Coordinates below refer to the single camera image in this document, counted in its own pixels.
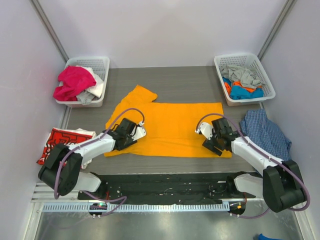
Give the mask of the orange yellow t shirt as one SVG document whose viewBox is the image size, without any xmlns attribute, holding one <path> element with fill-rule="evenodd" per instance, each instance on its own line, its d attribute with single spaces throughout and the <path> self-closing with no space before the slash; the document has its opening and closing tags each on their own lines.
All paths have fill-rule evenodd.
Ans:
<svg viewBox="0 0 320 240">
<path fill-rule="evenodd" d="M 198 121 L 205 115 L 208 122 L 223 114 L 220 102 L 158 103 L 157 94 L 137 85 L 116 106 L 105 124 L 109 127 L 119 114 L 135 123 L 145 116 L 146 136 L 123 150 L 106 152 L 105 157 L 135 154 L 152 157 L 217 158 L 203 146 L 205 137 L 196 134 Z"/>
</svg>

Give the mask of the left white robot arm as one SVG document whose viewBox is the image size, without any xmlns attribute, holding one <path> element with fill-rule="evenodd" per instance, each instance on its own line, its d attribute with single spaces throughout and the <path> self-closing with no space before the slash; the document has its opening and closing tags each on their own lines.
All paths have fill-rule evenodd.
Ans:
<svg viewBox="0 0 320 240">
<path fill-rule="evenodd" d="M 73 146 L 59 143 L 50 151 L 38 178 L 54 190 L 55 198 L 77 190 L 100 200 L 107 192 L 103 180 L 95 173 L 81 172 L 82 165 L 104 153 L 124 150 L 145 136 L 142 123 L 123 118 L 115 129 L 105 130 L 92 139 Z"/>
</svg>

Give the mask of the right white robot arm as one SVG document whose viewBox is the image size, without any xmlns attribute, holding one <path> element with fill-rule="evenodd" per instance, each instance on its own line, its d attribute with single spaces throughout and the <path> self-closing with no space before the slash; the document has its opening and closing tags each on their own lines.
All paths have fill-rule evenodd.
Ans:
<svg viewBox="0 0 320 240">
<path fill-rule="evenodd" d="M 229 151 L 249 163 L 258 176 L 240 171 L 226 180 L 226 193 L 233 198 L 242 193 L 262 198 L 269 210 L 301 212 L 311 203 L 311 196 L 303 182 L 298 164 L 271 155 L 245 136 L 222 114 L 211 123 L 200 119 L 195 131 L 204 136 L 203 146 L 221 156 Z"/>
</svg>

